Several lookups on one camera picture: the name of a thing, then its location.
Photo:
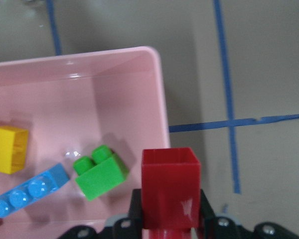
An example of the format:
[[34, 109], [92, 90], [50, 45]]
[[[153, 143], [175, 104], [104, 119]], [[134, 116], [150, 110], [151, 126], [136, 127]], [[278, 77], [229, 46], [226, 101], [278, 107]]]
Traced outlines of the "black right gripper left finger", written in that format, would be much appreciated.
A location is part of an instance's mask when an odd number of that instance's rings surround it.
[[134, 189], [127, 216], [114, 223], [113, 237], [115, 239], [141, 239], [143, 237], [142, 230], [143, 213], [141, 189]]

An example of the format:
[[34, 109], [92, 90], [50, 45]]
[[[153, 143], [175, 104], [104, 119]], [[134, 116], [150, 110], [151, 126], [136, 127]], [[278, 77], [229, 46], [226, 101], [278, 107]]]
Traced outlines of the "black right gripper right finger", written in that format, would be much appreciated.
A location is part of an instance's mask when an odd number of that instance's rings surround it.
[[199, 227], [201, 239], [241, 239], [239, 227], [225, 214], [216, 214], [200, 190]]

